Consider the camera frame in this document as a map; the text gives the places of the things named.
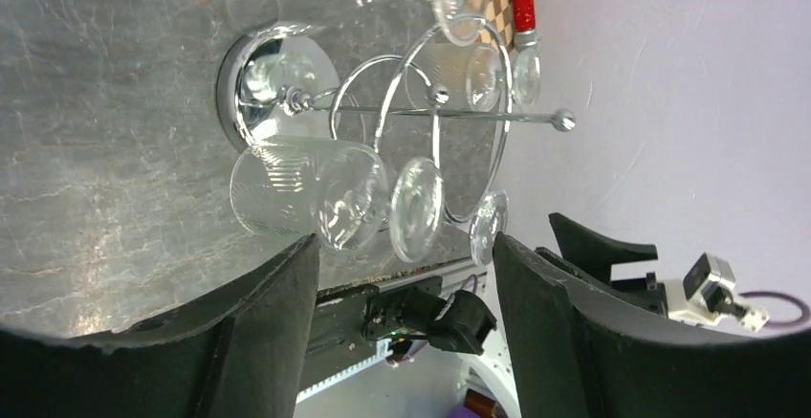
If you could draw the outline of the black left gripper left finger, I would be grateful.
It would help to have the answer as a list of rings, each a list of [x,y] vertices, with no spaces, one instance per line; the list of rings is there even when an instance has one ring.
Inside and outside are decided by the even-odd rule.
[[[319,244],[119,332],[1,331],[5,417],[290,417],[315,310]]]

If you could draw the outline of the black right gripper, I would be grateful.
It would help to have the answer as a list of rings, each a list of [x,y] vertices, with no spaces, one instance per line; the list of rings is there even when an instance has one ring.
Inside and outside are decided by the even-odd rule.
[[[549,214],[549,223],[562,257],[544,247],[536,248],[535,253],[559,270],[628,304],[661,317],[668,315],[667,292],[654,272],[645,277],[611,280],[614,265],[657,260],[655,245],[612,239],[559,212]]]

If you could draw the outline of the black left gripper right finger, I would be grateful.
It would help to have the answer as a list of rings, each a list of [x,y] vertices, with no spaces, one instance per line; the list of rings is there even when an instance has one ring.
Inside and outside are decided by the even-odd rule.
[[[810,334],[666,319],[499,234],[494,273],[525,417],[806,417]]]

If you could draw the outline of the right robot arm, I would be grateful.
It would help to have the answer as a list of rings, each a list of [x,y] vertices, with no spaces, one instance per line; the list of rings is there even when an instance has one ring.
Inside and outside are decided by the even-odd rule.
[[[553,213],[558,250],[529,250],[511,238],[494,247],[501,315],[473,293],[438,297],[419,288],[375,299],[363,333],[377,337],[386,322],[410,329],[439,349],[481,355],[497,329],[514,362],[525,417],[667,417],[666,362],[659,351],[589,320],[583,294],[596,309],[660,316],[662,289],[653,276],[615,281],[614,266],[653,260],[652,245],[616,240]]]

